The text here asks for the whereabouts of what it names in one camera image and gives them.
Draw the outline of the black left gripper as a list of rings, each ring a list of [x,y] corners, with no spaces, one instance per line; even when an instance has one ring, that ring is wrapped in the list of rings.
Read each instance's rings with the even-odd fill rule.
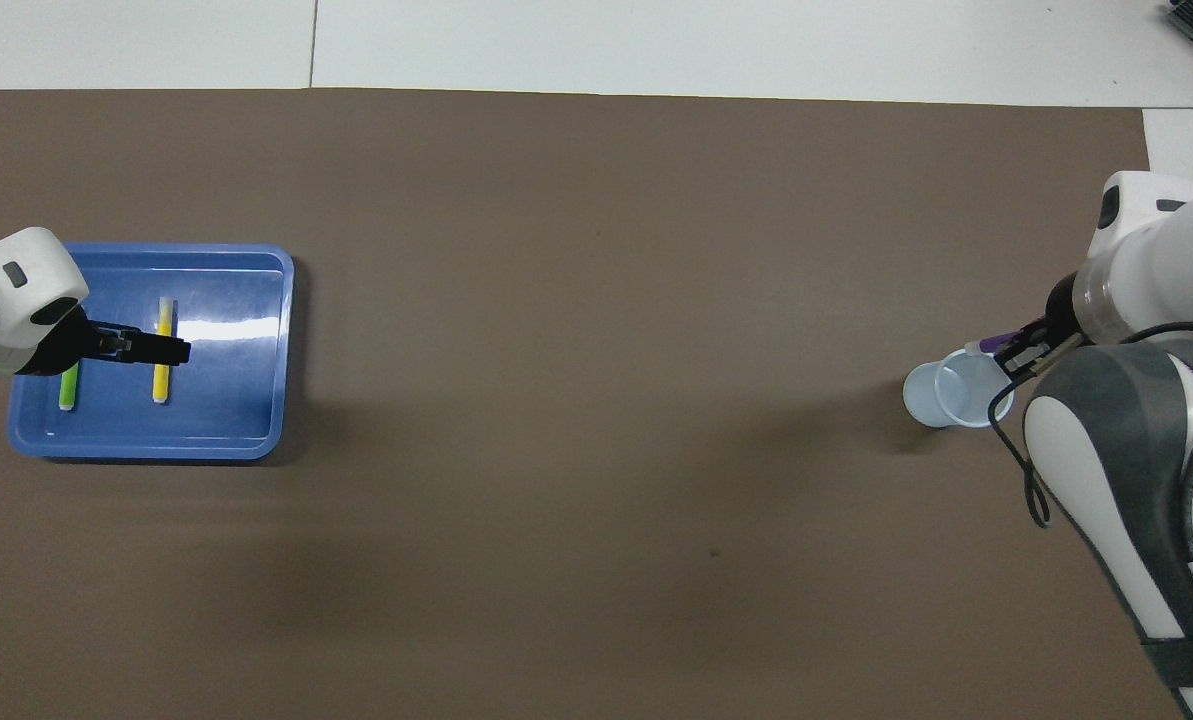
[[[134,359],[134,364],[188,364],[188,341],[140,336],[140,328],[130,325],[94,325],[84,308],[76,306],[35,346],[16,375],[58,375],[89,354],[95,359]]]

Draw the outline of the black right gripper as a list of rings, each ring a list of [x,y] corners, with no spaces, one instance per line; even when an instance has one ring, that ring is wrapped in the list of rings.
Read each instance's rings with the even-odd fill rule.
[[[1084,345],[1084,333],[1076,316],[1073,291],[1077,272],[1063,277],[1047,294],[1044,319],[1034,319],[1000,345],[1007,375],[1036,375],[1061,356]]]

